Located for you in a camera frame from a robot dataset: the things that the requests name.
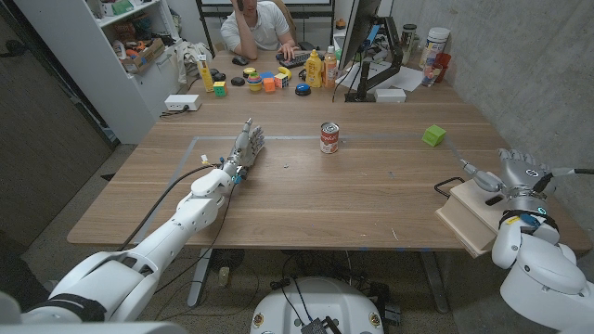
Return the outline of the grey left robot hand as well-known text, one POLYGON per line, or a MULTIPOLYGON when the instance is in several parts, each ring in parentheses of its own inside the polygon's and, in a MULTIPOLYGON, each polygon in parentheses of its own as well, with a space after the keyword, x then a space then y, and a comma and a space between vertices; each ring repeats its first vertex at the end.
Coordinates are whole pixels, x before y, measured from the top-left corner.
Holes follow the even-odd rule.
POLYGON ((252 128, 252 119, 248 119, 237 136, 222 169, 232 176, 237 173, 238 167, 251 167, 264 144, 262 128, 260 126, 252 128))

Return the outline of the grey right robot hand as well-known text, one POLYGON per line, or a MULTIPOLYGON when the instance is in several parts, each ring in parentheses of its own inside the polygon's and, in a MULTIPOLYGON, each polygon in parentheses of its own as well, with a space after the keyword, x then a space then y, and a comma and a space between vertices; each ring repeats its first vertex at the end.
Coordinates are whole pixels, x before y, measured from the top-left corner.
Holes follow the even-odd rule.
POLYGON ((479 188, 503 194, 510 210, 546 214, 548 193, 552 193, 555 187, 548 184, 541 191, 534 191, 534 187, 543 176, 550 173, 548 165, 537 164, 532 155, 524 154, 517 149, 499 148, 497 153, 501 164, 499 175, 479 170, 463 159, 460 160, 460 164, 479 188))

